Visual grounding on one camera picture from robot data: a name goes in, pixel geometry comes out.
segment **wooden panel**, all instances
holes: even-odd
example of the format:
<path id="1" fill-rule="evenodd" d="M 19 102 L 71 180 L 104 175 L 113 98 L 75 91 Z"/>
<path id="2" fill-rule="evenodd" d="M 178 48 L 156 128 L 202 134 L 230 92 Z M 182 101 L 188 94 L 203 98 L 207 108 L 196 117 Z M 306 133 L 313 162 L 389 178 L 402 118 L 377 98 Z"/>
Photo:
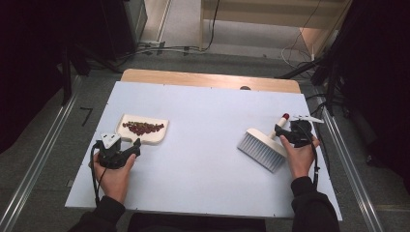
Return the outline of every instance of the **wooden panel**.
<path id="1" fill-rule="evenodd" d="M 222 74 L 126 70 L 121 81 L 229 89 L 240 89 L 242 86 L 248 86 L 251 90 L 301 93 L 299 84 L 295 80 Z"/>
<path id="2" fill-rule="evenodd" d="M 145 25 L 144 33 L 141 37 L 142 41 L 151 43 L 159 43 L 161 41 L 163 26 L 165 24 L 165 19 L 169 11 L 170 4 L 170 0 L 145 0 L 148 20 Z"/>
<path id="3" fill-rule="evenodd" d="M 225 0 L 220 1 L 217 20 L 259 24 L 304 27 L 308 18 L 309 28 L 330 27 L 333 18 L 339 16 L 344 0 L 283 1 L 283 0 Z M 203 1 L 204 19 L 213 19 L 217 0 Z"/>
<path id="4" fill-rule="evenodd" d="M 320 56 L 325 46 L 329 43 L 331 36 L 336 30 L 340 29 L 351 3 L 352 1 L 344 1 L 343 5 L 340 5 L 336 14 L 338 17 L 330 19 L 329 28 L 327 29 L 301 28 L 302 36 L 310 54 Z"/>

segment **wooden board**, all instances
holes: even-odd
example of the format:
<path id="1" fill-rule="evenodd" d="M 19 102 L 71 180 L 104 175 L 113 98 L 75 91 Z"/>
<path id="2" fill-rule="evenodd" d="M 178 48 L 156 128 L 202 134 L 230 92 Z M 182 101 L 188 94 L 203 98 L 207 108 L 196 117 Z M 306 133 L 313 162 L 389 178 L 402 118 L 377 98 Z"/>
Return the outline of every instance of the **wooden board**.
<path id="1" fill-rule="evenodd" d="M 285 93 L 301 93 L 296 80 L 261 78 L 237 75 L 206 74 L 191 72 L 169 72 L 149 70 L 125 70 L 121 81 L 172 84 L 199 87 L 240 89 Z"/>
<path id="2" fill-rule="evenodd" d="M 199 44 L 203 19 L 213 19 L 218 0 L 201 0 Z M 300 27 L 310 54 L 319 57 L 329 38 L 342 24 L 351 0 L 225 0 L 217 20 Z"/>

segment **gray bristles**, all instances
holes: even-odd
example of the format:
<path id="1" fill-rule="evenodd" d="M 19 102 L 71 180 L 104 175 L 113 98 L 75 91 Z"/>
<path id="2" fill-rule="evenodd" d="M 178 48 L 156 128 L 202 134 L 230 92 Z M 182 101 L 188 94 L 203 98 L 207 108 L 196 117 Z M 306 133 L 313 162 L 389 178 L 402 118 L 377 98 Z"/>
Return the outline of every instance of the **gray bristles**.
<path id="1" fill-rule="evenodd" d="M 284 156 L 252 136 L 250 133 L 246 133 L 245 138 L 238 145 L 238 149 L 259 162 L 271 172 L 275 172 L 285 160 Z"/>

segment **cable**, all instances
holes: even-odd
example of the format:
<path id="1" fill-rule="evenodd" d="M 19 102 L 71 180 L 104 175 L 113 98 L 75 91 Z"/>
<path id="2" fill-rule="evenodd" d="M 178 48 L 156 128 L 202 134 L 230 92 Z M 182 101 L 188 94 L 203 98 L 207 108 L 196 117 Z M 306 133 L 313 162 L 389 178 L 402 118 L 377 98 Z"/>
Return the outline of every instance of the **cable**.
<path id="1" fill-rule="evenodd" d="M 217 14 L 218 14 L 219 6 L 220 6 L 220 0 L 218 0 L 217 7 L 215 8 L 214 19 L 213 19 L 213 23 L 212 23 L 211 40 L 209 41 L 209 44 L 205 49 L 200 49 L 198 46 L 146 47 L 146 48 L 137 50 L 135 54 L 144 53 L 144 52 L 147 52 L 147 51 L 177 51 L 177 52 L 183 52 L 183 53 L 188 53 L 188 54 L 201 54 L 201 53 L 205 52 L 206 50 L 208 50 L 211 47 L 211 44 L 214 41 L 215 21 L 217 20 Z M 198 51 L 198 52 L 189 52 L 190 49 Z"/>
<path id="2" fill-rule="evenodd" d="M 96 205 L 100 204 L 99 189 L 97 188 L 97 183 L 96 183 L 96 171 L 94 169 L 94 150 L 98 147 L 98 145 L 99 145 L 98 142 L 94 144 L 90 152 L 90 168 L 91 168 L 91 176 L 93 177 L 94 193 L 96 195 L 96 198 L 95 198 Z"/>
<path id="3" fill-rule="evenodd" d="M 309 100 L 309 99 L 313 99 L 313 98 L 318 98 L 318 97 L 326 97 L 326 94 L 316 94 L 316 95 L 312 95 L 309 97 L 305 97 L 305 100 Z"/>
<path id="4" fill-rule="evenodd" d="M 323 107 L 322 107 L 322 110 L 320 111 L 320 116 L 319 116 L 319 117 L 317 117 L 317 112 L 316 112 L 316 114 L 315 114 L 315 118 L 322 119 L 322 117 L 323 117 Z M 328 174 L 329 174 L 329 177 L 330 177 L 330 176 L 331 176 L 331 162 L 330 162 L 330 159 L 329 159 L 329 156 L 328 156 L 328 150 L 327 150 L 327 148 L 326 148 L 325 141 L 323 140 L 323 136 L 322 136 L 322 132 L 320 131 L 320 126 L 319 126 L 319 124 L 313 124 L 313 125 L 314 125 L 314 127 L 316 128 L 317 137 L 318 137 L 319 140 L 321 141 L 321 142 L 320 142 L 320 145 L 322 145 L 322 148 L 323 148 L 323 150 L 324 150 L 324 155 L 323 155 L 323 157 L 324 157 L 324 159 L 325 159 L 325 164 L 326 164 L 326 167 L 327 167 L 327 169 L 328 169 Z"/>
<path id="5" fill-rule="evenodd" d="M 117 64 L 117 65 L 114 65 L 114 67 L 117 68 L 117 69 L 120 68 L 120 67 L 123 66 L 123 65 L 130 59 L 130 57 L 133 56 L 134 54 L 136 54 L 136 52 L 134 52 L 134 53 L 132 53 L 132 54 L 128 54 L 128 55 L 126 55 L 126 56 L 123 56 L 123 57 L 119 58 L 119 59 L 124 59 L 124 60 L 121 61 L 121 63 L 119 63 L 119 64 Z M 90 68 L 91 68 L 92 70 L 105 70 L 105 69 L 106 69 L 106 67 L 103 67 L 103 66 L 96 66 L 96 65 L 90 65 L 90 64 L 89 64 L 89 66 L 90 66 Z"/>
<path id="6" fill-rule="evenodd" d="M 313 151 L 313 155 L 314 155 L 314 175 L 313 175 L 313 185 L 314 188 L 317 189 L 317 183 L 319 182 L 319 169 L 320 167 L 317 166 L 317 152 L 316 152 L 316 148 L 314 147 L 313 141 L 311 140 L 311 137 L 308 135 L 308 133 L 299 125 L 296 124 L 298 126 L 298 128 L 305 134 L 305 137 L 308 139 L 308 141 L 310 142 L 310 146 L 311 149 Z"/>
<path id="7" fill-rule="evenodd" d="M 307 26 L 308 22 L 310 21 L 311 17 L 316 13 L 317 9 L 319 8 L 320 2 L 322 2 L 322 0 L 319 0 L 319 2 L 317 2 L 316 8 L 314 9 L 314 11 L 310 14 L 310 16 L 307 19 L 307 22 L 305 23 L 305 25 L 302 27 L 301 33 L 299 33 L 298 37 L 296 37 L 295 42 L 292 45 L 292 48 L 290 48 L 290 52 L 289 52 L 289 57 L 287 58 L 287 60 L 290 60 L 290 56 L 292 55 L 292 49 L 293 46 L 295 46 L 296 42 L 298 41 L 299 37 L 302 35 L 302 33 L 304 33 L 305 27 Z"/>
<path id="8" fill-rule="evenodd" d="M 317 108 L 313 112 L 310 112 L 310 115 L 313 115 L 314 113 L 316 113 L 320 108 L 324 107 L 325 105 L 326 105 L 326 102 L 321 102 L 319 105 L 317 105 Z"/>
<path id="9" fill-rule="evenodd" d="M 218 0 L 217 7 L 215 8 L 214 22 L 212 23 L 211 40 L 209 41 L 209 44 L 208 44 L 208 46 L 205 48 L 205 50 L 202 50 L 202 51 L 208 50 L 209 47 L 210 47 L 211 44 L 212 44 L 212 41 L 214 40 L 215 21 L 216 21 L 216 19 L 217 19 L 217 13 L 218 13 L 218 7 L 219 7 L 219 6 L 220 6 L 220 0 Z"/>
<path id="10" fill-rule="evenodd" d="M 307 61 L 306 58 L 305 58 L 305 56 L 303 56 L 305 62 L 301 62 L 301 63 L 299 63 L 297 66 L 294 66 L 294 65 L 290 64 L 290 61 L 289 61 L 289 60 L 286 60 L 286 59 L 284 58 L 284 55 L 283 55 L 283 51 L 286 50 L 289 46 L 286 46 L 286 47 L 280 52 L 280 55 L 281 55 L 282 60 L 283 60 L 287 65 L 289 65 L 291 68 L 293 68 L 293 69 L 299 69 L 299 66 L 302 65 L 302 64 L 312 63 L 311 61 Z M 302 50 L 299 50 L 299 49 L 298 49 L 298 51 L 299 51 L 299 53 L 304 53 L 306 56 L 308 56 L 305 51 L 302 51 Z M 308 75 L 308 77 L 303 76 L 301 73 L 299 74 L 299 76 L 301 76 L 301 77 L 304 78 L 304 79 L 310 79 L 310 78 L 312 77 L 312 75 L 310 75 L 309 73 L 315 73 L 315 71 L 305 71 L 305 73 Z"/>
<path id="11" fill-rule="evenodd" d="M 103 175 L 105 174 L 106 169 L 107 169 L 107 168 L 105 168 L 105 169 L 103 170 L 103 173 L 102 173 L 102 175 L 101 175 L 101 177 L 100 177 L 99 186 L 97 187 L 97 192 L 100 192 L 100 184 L 102 183 Z"/>

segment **brush handle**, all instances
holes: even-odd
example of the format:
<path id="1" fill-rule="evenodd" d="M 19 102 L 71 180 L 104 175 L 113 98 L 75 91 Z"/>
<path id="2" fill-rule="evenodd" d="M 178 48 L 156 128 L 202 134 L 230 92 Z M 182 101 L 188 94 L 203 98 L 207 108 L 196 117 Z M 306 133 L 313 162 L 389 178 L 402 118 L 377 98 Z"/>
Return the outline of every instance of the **brush handle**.
<path id="1" fill-rule="evenodd" d="M 283 116 L 280 118 L 280 120 L 277 122 L 277 125 L 280 126 L 281 128 L 286 124 L 287 120 L 289 119 L 289 114 L 285 113 L 283 114 Z M 277 135 L 277 132 L 275 131 L 275 129 L 273 129 L 270 133 L 269 133 L 269 137 L 271 139 L 274 139 L 275 136 Z"/>

